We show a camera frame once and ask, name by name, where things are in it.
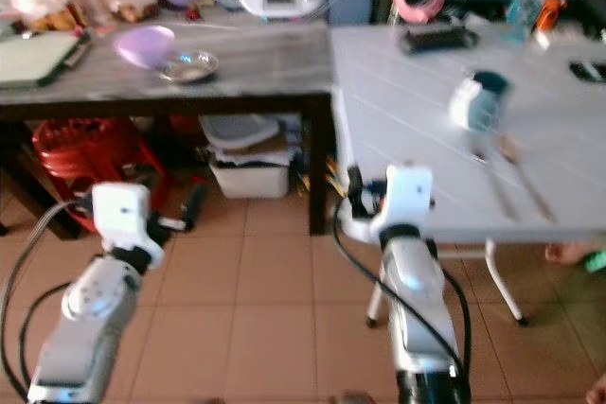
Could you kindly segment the large purple plastic bowl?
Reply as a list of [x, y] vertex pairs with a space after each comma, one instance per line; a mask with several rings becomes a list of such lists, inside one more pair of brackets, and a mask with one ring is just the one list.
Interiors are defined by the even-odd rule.
[[131, 65], [156, 70], [176, 58], [176, 33], [163, 25], [147, 25], [122, 32], [113, 43], [119, 57]]

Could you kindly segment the white and teal mug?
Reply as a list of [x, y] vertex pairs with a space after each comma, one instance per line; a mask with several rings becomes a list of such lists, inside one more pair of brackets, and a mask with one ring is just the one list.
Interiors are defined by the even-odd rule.
[[510, 80], [496, 71], [471, 71], [452, 93], [449, 119], [463, 131], [496, 132], [511, 88]]

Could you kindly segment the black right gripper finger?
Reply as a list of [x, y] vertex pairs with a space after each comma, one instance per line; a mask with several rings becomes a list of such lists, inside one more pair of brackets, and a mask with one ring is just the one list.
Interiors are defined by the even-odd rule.
[[363, 198], [361, 198], [365, 184], [360, 168], [358, 166], [349, 166], [347, 176], [346, 198], [350, 206], [350, 216], [355, 220], [367, 219], [368, 211], [364, 205]]

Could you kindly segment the black flat device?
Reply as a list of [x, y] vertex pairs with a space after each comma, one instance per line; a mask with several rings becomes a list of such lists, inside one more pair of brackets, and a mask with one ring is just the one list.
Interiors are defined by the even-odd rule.
[[451, 25], [437, 28], [407, 28], [399, 37], [398, 45], [407, 55], [438, 50], [472, 48], [479, 44], [479, 33], [463, 27]]

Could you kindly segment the metal spoon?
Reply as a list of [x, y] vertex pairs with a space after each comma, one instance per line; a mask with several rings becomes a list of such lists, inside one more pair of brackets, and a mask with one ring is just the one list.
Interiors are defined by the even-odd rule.
[[476, 162], [479, 163], [482, 173], [488, 179], [490, 191], [492, 191], [494, 199], [497, 201], [502, 217], [510, 222], [518, 222], [518, 214], [516, 214], [516, 210], [511, 204], [511, 199], [503, 188], [503, 181], [496, 174], [496, 170], [493, 169], [492, 162], [488, 157], [488, 151], [484, 148], [484, 139], [485, 136], [479, 134], [479, 132], [471, 132], [468, 135], [469, 152], [476, 159]]

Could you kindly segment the small black phone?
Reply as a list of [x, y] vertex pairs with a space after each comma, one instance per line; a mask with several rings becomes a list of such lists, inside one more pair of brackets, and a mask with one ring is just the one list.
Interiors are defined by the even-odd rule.
[[568, 70], [580, 82], [606, 84], [606, 60], [572, 60]]

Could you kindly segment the person's bare foot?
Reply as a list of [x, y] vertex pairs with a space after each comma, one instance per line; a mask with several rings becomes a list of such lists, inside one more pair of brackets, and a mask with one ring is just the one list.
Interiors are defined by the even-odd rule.
[[546, 261], [563, 266], [576, 266], [596, 253], [606, 250], [605, 245], [590, 241], [571, 241], [571, 243], [554, 243], [546, 245], [543, 257]]

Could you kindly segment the small orange bottle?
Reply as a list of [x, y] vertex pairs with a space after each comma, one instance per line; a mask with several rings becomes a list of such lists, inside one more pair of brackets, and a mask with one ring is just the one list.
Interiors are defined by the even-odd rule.
[[540, 14], [534, 24], [534, 31], [546, 33], [554, 29], [559, 20], [560, 10], [566, 5], [566, 0], [543, 0]]

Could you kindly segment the white folding table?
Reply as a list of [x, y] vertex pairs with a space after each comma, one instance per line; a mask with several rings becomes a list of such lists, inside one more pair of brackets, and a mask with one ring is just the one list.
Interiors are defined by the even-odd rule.
[[[572, 60], [606, 60], [606, 44], [518, 44], [485, 29], [471, 49], [406, 55], [400, 36], [401, 28], [392, 26], [330, 33], [339, 163], [358, 166], [367, 178], [378, 178], [389, 165], [429, 167], [436, 176], [429, 234], [466, 245], [460, 258], [484, 261], [497, 300], [520, 319], [518, 301], [497, 267], [506, 245], [606, 237], [606, 84], [580, 82], [568, 70]], [[455, 87], [475, 70], [496, 71], [512, 84], [497, 131], [482, 135], [518, 222], [502, 217], [471, 155], [469, 133], [449, 119]], [[557, 222], [543, 219], [498, 152], [499, 134], [515, 141], [521, 166]]]

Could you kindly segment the red plastic stool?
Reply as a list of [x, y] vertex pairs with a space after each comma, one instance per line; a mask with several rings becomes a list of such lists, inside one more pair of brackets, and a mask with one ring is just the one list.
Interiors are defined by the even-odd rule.
[[31, 136], [38, 163], [61, 200], [92, 184], [124, 181], [125, 167], [164, 170], [129, 117], [44, 120]]

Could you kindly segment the white plastic storage box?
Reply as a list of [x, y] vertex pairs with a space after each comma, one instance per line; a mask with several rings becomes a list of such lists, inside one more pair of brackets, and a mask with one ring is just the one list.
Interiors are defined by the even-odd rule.
[[260, 114], [203, 115], [206, 156], [226, 198], [281, 198], [299, 148], [280, 120]]

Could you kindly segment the plastic bag of bread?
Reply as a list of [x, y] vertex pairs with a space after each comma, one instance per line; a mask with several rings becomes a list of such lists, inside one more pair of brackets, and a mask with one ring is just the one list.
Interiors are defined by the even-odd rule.
[[77, 32], [81, 27], [69, 0], [9, 0], [25, 29]]

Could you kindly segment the shallow metal dish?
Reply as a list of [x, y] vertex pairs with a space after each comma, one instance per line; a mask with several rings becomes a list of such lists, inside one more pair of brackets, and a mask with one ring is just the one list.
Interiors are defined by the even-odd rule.
[[177, 84], [201, 82], [216, 75], [218, 58], [208, 52], [189, 52], [166, 60], [157, 70], [160, 79]]

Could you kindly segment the clear plastic food container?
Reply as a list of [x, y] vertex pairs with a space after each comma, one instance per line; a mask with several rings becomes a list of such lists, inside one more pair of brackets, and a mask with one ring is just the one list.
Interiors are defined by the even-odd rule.
[[113, 15], [127, 23], [144, 22], [159, 14], [159, 0], [105, 0]]

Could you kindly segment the dark wooden table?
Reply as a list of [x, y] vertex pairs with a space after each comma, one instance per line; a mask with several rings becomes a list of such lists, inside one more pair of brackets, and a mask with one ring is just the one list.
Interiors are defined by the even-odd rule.
[[330, 33], [321, 22], [220, 25], [168, 22], [183, 52], [215, 55], [203, 83], [174, 84], [116, 52], [116, 33], [92, 38], [69, 70], [44, 87], [5, 89], [0, 98], [1, 176], [34, 214], [55, 204], [22, 157], [31, 120], [159, 117], [173, 114], [298, 114], [309, 128], [309, 232], [328, 228], [328, 165], [336, 149]]

